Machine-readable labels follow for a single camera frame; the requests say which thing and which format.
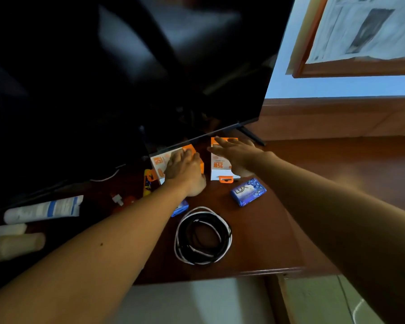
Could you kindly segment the person's right hand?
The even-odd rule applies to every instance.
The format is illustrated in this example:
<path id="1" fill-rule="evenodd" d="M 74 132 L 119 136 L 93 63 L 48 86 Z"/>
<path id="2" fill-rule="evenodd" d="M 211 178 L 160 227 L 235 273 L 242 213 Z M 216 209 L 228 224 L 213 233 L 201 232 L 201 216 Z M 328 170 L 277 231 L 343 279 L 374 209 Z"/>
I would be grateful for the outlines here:
<path id="1" fill-rule="evenodd" d="M 207 150 L 216 156 L 226 158 L 231 166 L 240 166 L 261 178 L 273 171 L 281 163 L 273 152 L 257 148 L 251 141 L 240 141 L 234 138 L 223 139 L 215 137 L 215 144 Z"/>

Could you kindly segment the person's left hand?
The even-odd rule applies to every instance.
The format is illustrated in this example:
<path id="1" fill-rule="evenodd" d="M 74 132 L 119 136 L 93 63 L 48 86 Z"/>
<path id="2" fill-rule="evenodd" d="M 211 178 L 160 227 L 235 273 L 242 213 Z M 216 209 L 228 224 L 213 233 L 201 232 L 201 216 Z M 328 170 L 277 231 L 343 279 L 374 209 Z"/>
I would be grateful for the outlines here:
<path id="1" fill-rule="evenodd" d="M 205 175 L 193 162 L 191 150 L 180 149 L 171 155 L 162 187 L 182 200 L 197 196 L 206 188 Z"/>

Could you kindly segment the orange and white charger box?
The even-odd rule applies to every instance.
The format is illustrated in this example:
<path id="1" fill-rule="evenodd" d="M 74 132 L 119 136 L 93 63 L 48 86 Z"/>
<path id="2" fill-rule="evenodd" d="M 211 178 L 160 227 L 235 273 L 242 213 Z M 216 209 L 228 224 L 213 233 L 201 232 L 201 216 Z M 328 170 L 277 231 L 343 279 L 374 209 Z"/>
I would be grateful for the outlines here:
<path id="1" fill-rule="evenodd" d="M 192 155 L 196 153 L 196 150 L 192 144 L 176 148 L 167 152 L 160 153 L 150 158 L 152 170 L 151 170 L 151 177 L 149 180 L 154 181 L 157 180 L 160 185 L 162 185 L 165 181 L 165 170 L 167 169 L 167 164 L 171 155 L 180 149 L 191 150 Z"/>
<path id="2" fill-rule="evenodd" d="M 224 157 L 211 153 L 211 180 L 223 184 L 231 184 L 241 177 L 232 173 L 231 163 Z"/>

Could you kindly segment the person's right forearm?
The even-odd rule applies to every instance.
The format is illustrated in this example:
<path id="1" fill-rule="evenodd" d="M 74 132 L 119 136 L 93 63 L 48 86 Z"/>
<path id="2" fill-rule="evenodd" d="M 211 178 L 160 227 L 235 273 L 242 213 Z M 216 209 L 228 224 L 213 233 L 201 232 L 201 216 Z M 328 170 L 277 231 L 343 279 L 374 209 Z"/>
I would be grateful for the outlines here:
<path id="1" fill-rule="evenodd" d="M 262 152 L 249 171 L 387 324 L 405 324 L 405 211 Z"/>

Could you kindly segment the person's left forearm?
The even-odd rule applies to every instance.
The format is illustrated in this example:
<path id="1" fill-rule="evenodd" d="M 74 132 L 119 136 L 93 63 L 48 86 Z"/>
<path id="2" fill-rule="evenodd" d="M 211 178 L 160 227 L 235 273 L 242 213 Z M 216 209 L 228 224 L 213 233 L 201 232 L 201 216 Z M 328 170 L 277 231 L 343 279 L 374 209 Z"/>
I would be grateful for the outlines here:
<path id="1" fill-rule="evenodd" d="M 205 187 L 171 179 L 0 289 L 0 324 L 101 323 L 120 305 L 175 208 Z"/>

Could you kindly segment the blue soap packet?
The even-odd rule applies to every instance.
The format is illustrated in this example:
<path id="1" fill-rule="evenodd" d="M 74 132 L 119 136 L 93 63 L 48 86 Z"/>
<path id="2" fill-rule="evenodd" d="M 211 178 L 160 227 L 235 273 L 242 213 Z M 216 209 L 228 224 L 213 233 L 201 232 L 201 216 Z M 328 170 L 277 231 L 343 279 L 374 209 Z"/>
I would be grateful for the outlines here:
<path id="1" fill-rule="evenodd" d="M 183 200 L 178 206 L 177 208 L 174 210 L 174 212 L 172 213 L 171 217 L 175 217 L 178 216 L 184 212 L 187 212 L 187 210 L 189 209 L 189 203 L 187 202 L 187 200 Z"/>
<path id="2" fill-rule="evenodd" d="M 233 188 L 230 195 L 239 207 L 244 207 L 266 192 L 267 189 L 264 185 L 257 178 L 252 178 Z"/>

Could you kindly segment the black television stand leg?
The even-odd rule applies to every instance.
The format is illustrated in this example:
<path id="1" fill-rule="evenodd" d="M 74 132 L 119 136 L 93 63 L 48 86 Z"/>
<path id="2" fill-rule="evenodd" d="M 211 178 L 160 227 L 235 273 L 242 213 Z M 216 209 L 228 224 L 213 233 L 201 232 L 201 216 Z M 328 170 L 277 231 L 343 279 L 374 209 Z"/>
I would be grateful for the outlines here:
<path id="1" fill-rule="evenodd" d="M 259 138 L 257 135 L 255 135 L 252 131 L 250 131 L 248 128 L 245 126 L 240 126 L 236 128 L 239 132 L 241 132 L 243 135 L 248 137 L 250 140 L 258 144 L 259 146 L 266 146 L 266 143 Z"/>

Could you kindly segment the yellow and orange small packet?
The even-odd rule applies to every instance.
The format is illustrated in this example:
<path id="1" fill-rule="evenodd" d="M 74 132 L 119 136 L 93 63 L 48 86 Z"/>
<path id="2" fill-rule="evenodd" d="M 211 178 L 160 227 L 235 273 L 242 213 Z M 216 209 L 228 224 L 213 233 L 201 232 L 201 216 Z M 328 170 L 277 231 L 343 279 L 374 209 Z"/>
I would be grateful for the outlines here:
<path id="1" fill-rule="evenodd" d="M 144 170 L 144 186 L 142 196 L 146 197 L 149 196 L 152 191 L 152 183 L 158 179 L 157 173 L 155 169 L 145 169 Z"/>

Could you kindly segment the small red object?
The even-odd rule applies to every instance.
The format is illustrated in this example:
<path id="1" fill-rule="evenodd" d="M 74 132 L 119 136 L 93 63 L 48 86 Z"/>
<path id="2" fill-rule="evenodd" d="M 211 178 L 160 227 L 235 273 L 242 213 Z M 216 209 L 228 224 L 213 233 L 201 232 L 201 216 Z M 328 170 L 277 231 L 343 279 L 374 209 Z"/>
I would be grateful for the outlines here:
<path id="1" fill-rule="evenodd" d="M 138 199 L 135 198 L 134 196 L 128 196 L 128 197 L 124 198 L 124 199 L 123 199 L 124 206 L 123 206 L 123 207 L 120 207 L 120 206 L 117 204 L 117 206 L 114 208 L 114 210 L 113 210 L 112 213 L 115 214 L 115 213 L 121 212 L 121 211 L 124 210 L 126 207 L 129 207 L 129 206 L 133 205 L 137 200 L 138 200 Z"/>

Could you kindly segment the black flat screen television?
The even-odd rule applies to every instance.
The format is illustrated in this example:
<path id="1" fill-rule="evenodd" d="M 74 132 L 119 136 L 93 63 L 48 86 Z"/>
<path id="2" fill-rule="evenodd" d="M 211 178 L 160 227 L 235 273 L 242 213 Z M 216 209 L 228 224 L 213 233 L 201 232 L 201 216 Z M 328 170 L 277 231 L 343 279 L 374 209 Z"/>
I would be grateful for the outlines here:
<path id="1" fill-rule="evenodd" d="M 0 212 L 259 118 L 295 0 L 0 0 Z"/>

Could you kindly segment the white tube with blue stripe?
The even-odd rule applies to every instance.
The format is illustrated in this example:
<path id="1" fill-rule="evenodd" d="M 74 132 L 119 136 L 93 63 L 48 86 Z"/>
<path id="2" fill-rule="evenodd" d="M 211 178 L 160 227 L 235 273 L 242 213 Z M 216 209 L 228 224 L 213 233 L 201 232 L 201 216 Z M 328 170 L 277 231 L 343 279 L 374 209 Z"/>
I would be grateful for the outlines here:
<path id="1" fill-rule="evenodd" d="M 78 217 L 84 196 L 43 202 L 35 205 L 12 208 L 4 213 L 8 225 L 40 222 L 50 219 Z"/>

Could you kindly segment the wooden framed newspaper panel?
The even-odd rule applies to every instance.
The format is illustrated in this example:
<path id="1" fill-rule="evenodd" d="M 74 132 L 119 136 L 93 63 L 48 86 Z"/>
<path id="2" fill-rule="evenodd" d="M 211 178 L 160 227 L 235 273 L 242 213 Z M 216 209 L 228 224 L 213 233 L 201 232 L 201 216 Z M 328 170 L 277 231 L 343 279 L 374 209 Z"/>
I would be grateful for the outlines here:
<path id="1" fill-rule="evenodd" d="M 405 0 L 311 0 L 287 73 L 405 76 Z"/>

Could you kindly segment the beige cylindrical bottle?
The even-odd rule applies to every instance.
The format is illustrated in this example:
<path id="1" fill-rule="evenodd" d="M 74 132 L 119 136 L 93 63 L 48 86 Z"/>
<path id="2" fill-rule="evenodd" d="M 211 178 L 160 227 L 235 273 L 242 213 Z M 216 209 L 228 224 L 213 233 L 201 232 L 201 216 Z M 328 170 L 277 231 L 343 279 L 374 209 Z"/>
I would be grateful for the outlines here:
<path id="1" fill-rule="evenodd" d="M 45 242 L 43 233 L 0 236 L 0 262 L 40 251 Z"/>

